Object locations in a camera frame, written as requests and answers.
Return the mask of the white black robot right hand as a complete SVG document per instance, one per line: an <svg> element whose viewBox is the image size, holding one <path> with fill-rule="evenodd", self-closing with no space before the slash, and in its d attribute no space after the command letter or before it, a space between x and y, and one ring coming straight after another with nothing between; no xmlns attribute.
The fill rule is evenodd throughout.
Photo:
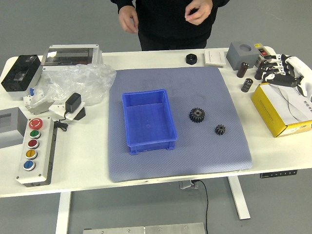
<svg viewBox="0 0 312 234"><path fill-rule="evenodd" d="M298 57L266 55L256 71L255 79L263 83L296 87L301 95L312 99L312 70Z"/></svg>

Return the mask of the person's right hand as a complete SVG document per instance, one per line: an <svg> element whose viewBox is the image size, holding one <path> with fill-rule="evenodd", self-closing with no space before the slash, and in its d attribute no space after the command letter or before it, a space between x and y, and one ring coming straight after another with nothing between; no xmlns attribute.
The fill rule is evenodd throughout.
<svg viewBox="0 0 312 234"><path fill-rule="evenodd" d="M137 12L133 6L123 6L119 10L119 22L122 29L131 34L138 33L138 17Z"/></svg>

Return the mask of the person's left hand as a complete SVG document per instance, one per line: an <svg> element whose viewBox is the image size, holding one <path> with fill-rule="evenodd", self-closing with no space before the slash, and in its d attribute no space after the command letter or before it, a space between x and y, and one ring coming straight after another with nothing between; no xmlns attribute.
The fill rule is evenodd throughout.
<svg viewBox="0 0 312 234"><path fill-rule="evenodd" d="M185 8L185 20L193 25L200 25L211 13L211 0L193 0Z"/></svg>

